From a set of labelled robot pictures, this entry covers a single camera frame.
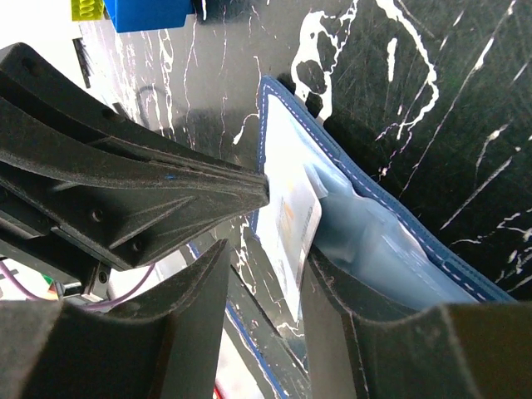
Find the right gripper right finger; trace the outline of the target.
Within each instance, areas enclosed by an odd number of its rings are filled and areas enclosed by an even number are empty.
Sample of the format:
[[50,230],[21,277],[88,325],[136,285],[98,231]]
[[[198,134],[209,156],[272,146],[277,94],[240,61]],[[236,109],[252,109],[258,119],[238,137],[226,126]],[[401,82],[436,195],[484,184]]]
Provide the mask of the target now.
[[529,303],[415,311],[311,249],[301,287],[315,398],[528,398]]

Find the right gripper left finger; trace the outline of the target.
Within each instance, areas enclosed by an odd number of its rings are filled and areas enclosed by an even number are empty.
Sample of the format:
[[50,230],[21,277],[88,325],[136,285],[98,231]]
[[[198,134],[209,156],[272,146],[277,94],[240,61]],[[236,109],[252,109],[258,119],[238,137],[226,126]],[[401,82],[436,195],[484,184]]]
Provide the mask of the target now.
[[230,268],[221,239],[107,313],[65,301],[1,304],[4,398],[210,398]]

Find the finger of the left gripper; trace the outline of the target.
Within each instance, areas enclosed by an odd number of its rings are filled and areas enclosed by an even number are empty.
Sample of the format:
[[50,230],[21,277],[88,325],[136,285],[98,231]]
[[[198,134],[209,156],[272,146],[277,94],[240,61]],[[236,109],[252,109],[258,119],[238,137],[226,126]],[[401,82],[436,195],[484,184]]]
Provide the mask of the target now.
[[59,270],[128,270],[268,203],[264,187],[95,187],[1,161],[1,252]]
[[25,43],[1,50],[1,161],[95,187],[264,187],[266,179],[191,150],[104,106]]

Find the blue leather card holder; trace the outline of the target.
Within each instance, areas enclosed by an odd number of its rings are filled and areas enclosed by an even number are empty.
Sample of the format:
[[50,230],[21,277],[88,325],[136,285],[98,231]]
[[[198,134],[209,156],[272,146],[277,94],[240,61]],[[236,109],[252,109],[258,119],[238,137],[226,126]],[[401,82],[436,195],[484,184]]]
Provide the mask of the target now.
[[347,274],[414,310],[440,303],[508,303],[511,296],[448,249],[368,176],[293,94],[259,84],[258,167],[302,166],[321,219],[310,248]]

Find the white VIP credit card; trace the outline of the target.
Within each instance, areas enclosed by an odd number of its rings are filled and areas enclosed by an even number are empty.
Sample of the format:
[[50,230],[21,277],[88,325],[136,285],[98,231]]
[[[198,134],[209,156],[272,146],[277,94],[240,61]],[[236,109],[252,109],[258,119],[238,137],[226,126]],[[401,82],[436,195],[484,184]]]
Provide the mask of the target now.
[[297,321],[303,266],[322,209],[302,166],[269,174],[269,204],[259,211],[256,234],[278,279],[288,310]]

